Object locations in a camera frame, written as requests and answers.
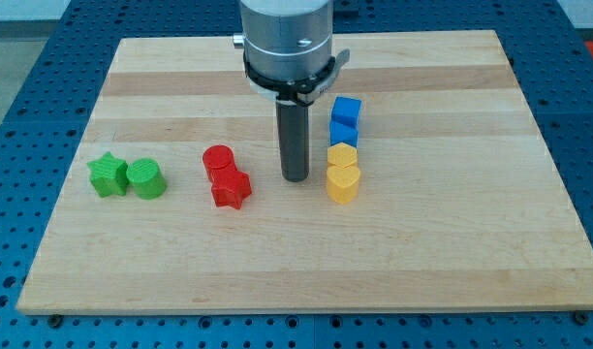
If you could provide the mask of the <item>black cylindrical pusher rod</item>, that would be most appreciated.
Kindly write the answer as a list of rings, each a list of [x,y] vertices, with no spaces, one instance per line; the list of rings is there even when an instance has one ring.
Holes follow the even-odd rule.
[[[282,176],[301,182],[309,175],[309,109],[276,104]]]

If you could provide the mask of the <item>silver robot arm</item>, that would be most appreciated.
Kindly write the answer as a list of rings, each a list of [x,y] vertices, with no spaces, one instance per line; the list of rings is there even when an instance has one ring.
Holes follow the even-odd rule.
[[[275,103],[282,176],[309,175],[309,107],[335,78],[333,4],[328,0],[240,0],[247,78]]]

